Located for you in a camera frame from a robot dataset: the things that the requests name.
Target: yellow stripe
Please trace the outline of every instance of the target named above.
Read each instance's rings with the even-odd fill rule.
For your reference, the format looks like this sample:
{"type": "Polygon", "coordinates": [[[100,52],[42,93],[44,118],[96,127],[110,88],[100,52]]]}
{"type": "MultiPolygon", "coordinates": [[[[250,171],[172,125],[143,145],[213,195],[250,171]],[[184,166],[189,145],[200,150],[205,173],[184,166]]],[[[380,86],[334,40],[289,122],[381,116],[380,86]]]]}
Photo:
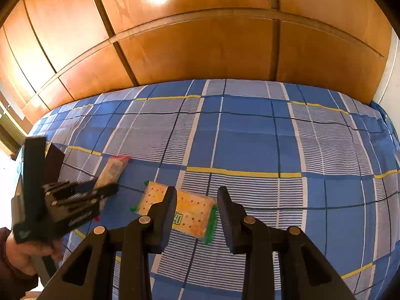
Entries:
{"type": "Polygon", "coordinates": [[[77,108],[72,108],[71,110],[78,110],[78,109],[81,109],[81,108],[87,107],[87,106],[93,106],[93,104],[92,103],[88,103],[87,105],[83,105],[83,106],[80,106],[80,107],[77,107],[77,108]]]}
{"type": "Polygon", "coordinates": [[[85,149],[83,147],[78,147],[78,146],[74,146],[74,145],[69,145],[68,149],[80,150],[80,151],[83,151],[83,152],[86,152],[86,153],[94,154],[95,156],[101,156],[101,152],[88,150],[88,149],[85,149]]]}
{"type": "MultiPolygon", "coordinates": [[[[204,167],[187,167],[186,170],[188,172],[205,172],[213,174],[224,174],[229,176],[278,178],[277,172],[237,171],[237,170],[204,168],[204,167]]],[[[282,178],[300,178],[301,172],[284,172],[281,173],[280,176],[282,178]]]]}
{"type": "Polygon", "coordinates": [[[75,229],[73,232],[75,232],[78,236],[80,236],[80,238],[83,238],[83,239],[85,239],[85,235],[82,233],[82,232],[80,232],[78,229],[75,229]]]}
{"type": "MultiPolygon", "coordinates": [[[[293,100],[291,100],[290,102],[291,102],[292,104],[296,104],[296,105],[306,105],[306,103],[302,103],[302,102],[300,102],[300,101],[293,101],[293,100]]],[[[342,110],[342,109],[339,109],[339,108],[326,107],[326,106],[320,105],[320,104],[318,104],[318,103],[307,103],[307,105],[308,105],[308,106],[322,107],[322,108],[325,108],[325,109],[328,109],[328,110],[333,110],[333,111],[335,111],[335,112],[341,112],[341,113],[349,114],[349,113],[348,113],[347,111],[345,111],[345,110],[342,110]]]]}
{"type": "Polygon", "coordinates": [[[367,265],[365,265],[365,266],[363,266],[363,267],[361,267],[359,269],[356,269],[355,271],[352,271],[350,273],[342,275],[341,278],[342,279],[347,279],[349,277],[352,277],[353,275],[356,275],[356,274],[358,274],[358,273],[360,273],[360,272],[362,272],[362,271],[364,271],[366,269],[369,269],[372,265],[373,265],[372,263],[369,263],[369,264],[367,264],[367,265]]]}
{"type": "Polygon", "coordinates": [[[397,169],[392,169],[392,170],[389,170],[389,171],[387,171],[385,173],[382,173],[380,175],[373,175],[373,178],[375,178],[375,179],[385,178],[386,176],[388,176],[390,174],[397,173],[397,172],[398,172],[397,169]]]}
{"type": "Polygon", "coordinates": [[[152,98],[136,98],[135,100],[157,100],[157,99],[186,99],[186,98],[200,98],[200,95],[188,96],[171,96],[171,97],[152,97],[152,98]]]}

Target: wafer bar package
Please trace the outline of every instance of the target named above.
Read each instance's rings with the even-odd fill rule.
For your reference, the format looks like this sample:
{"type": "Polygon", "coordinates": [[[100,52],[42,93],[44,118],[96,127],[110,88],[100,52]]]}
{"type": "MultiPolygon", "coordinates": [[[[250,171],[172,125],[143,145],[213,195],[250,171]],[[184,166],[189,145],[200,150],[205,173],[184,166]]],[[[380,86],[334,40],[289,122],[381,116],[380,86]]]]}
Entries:
{"type": "MultiPolygon", "coordinates": [[[[96,181],[94,189],[116,183],[127,166],[129,159],[130,157],[120,155],[112,155],[109,157],[103,171],[101,171],[101,174],[96,181]]],[[[100,201],[100,211],[104,209],[106,200],[107,197],[100,201]]]]}
{"type": "MultiPolygon", "coordinates": [[[[154,203],[162,202],[168,186],[149,182],[143,197],[137,205],[139,215],[147,215],[154,203]]],[[[208,196],[177,191],[177,204],[172,228],[209,244],[217,224],[217,203],[208,196]]]]}

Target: cracker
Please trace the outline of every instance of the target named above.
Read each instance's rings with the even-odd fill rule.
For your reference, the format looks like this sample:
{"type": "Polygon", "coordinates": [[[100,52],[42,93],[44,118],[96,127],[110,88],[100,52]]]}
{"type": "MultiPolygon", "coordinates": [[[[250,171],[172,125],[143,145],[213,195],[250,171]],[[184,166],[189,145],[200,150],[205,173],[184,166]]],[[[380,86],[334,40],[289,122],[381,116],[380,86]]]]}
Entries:
{"type": "MultiPolygon", "coordinates": [[[[137,209],[140,215],[147,215],[154,203],[162,202],[167,186],[149,182],[137,209]]],[[[196,238],[204,238],[215,201],[188,191],[177,191],[177,204],[172,228],[196,238]]]]}

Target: blue plaid bedsheet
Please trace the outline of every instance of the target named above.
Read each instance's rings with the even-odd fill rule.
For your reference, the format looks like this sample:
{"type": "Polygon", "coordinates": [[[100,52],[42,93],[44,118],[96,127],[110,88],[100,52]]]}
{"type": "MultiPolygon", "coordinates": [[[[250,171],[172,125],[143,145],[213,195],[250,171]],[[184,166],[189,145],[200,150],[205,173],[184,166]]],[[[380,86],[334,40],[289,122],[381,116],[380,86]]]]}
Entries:
{"type": "MultiPolygon", "coordinates": [[[[399,267],[399,143],[377,105],[280,82],[188,80],[125,89],[56,108],[31,135],[65,152],[60,180],[99,176],[110,155],[131,157],[100,216],[71,233],[65,256],[96,225],[137,216],[145,180],[234,202],[267,225],[297,225],[359,300],[376,299],[399,267]]],[[[275,288],[280,299],[277,254],[275,288]]],[[[153,299],[240,299],[244,255],[173,230],[150,255],[153,299]]],[[[118,298],[119,262],[114,295],[118,298]]]]}

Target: human hand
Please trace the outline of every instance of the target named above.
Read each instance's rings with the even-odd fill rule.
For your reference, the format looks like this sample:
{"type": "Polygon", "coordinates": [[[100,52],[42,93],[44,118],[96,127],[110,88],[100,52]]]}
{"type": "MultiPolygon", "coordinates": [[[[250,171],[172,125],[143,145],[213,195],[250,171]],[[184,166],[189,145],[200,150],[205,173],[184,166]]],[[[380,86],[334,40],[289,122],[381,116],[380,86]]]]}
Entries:
{"type": "Polygon", "coordinates": [[[5,242],[5,254],[13,267],[32,276],[36,274],[36,271],[32,265],[31,256],[51,256],[55,262],[63,259],[61,239],[53,240],[51,245],[40,241],[16,243],[12,231],[5,242]]]}

